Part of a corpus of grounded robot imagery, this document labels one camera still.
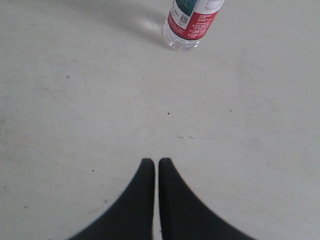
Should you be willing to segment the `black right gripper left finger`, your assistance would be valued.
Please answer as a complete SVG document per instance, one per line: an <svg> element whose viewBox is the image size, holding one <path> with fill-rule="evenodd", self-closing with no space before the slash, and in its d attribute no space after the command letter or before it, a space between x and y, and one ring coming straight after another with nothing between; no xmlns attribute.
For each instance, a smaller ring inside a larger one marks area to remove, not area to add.
<svg viewBox="0 0 320 240"><path fill-rule="evenodd" d="M97 220L72 240L152 240L155 204L155 164L141 160L132 180Z"/></svg>

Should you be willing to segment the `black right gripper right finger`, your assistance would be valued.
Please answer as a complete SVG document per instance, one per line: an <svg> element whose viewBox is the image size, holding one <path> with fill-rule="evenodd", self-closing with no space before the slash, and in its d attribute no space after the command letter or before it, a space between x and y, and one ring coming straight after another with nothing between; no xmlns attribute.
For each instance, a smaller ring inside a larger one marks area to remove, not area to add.
<svg viewBox="0 0 320 240"><path fill-rule="evenodd" d="M164 240L251 240L212 212L188 187L170 158L158 164L158 201Z"/></svg>

